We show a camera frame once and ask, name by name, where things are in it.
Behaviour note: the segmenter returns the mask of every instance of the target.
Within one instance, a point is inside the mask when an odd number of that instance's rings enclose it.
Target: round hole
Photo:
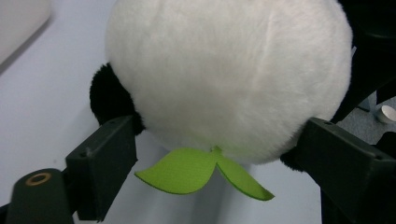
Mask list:
[[[25,184],[27,186],[37,186],[47,182],[49,179],[50,173],[41,173],[37,175],[32,175],[29,179],[26,180]]]

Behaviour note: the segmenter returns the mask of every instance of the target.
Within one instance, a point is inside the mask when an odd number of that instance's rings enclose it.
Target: black fur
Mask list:
[[[108,120],[134,116],[134,133],[145,130],[142,118],[134,109],[134,101],[113,72],[109,63],[102,65],[92,79],[90,89],[91,110],[102,125]]]

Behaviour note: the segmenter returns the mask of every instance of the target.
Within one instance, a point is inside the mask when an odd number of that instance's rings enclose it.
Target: green leaf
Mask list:
[[[188,194],[201,189],[212,176],[216,158],[212,153],[193,148],[171,151],[154,166],[134,173],[156,189]]]
[[[215,148],[213,152],[218,155],[221,153],[219,148]],[[268,201],[275,197],[270,191],[263,188],[238,163],[224,158],[221,155],[217,156],[217,162],[217,165],[224,177],[242,193],[261,201]]]

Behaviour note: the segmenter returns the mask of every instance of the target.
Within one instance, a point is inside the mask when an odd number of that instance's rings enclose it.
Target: panda plush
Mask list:
[[[220,148],[262,164],[330,120],[349,85],[352,34],[335,0],[119,0],[91,107],[133,115],[165,148]]]

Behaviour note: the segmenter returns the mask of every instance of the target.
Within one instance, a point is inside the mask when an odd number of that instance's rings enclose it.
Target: white fluffy fur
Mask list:
[[[120,0],[108,59],[169,149],[262,163],[348,87],[351,31],[334,0]]]

